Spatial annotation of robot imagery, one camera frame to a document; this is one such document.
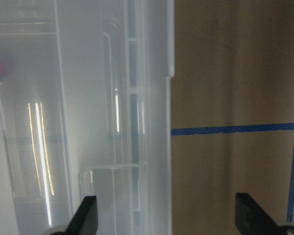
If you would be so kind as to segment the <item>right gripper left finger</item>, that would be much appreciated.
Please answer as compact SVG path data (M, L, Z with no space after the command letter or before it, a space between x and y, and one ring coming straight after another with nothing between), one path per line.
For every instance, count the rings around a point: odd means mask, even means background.
M85 196L65 231L51 235L96 235L98 231L98 206L96 196Z

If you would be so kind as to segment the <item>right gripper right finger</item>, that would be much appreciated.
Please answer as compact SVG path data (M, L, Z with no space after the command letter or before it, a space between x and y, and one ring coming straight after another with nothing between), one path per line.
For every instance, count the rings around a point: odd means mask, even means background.
M294 235L294 226L279 226L247 193L235 195L235 225L242 235Z

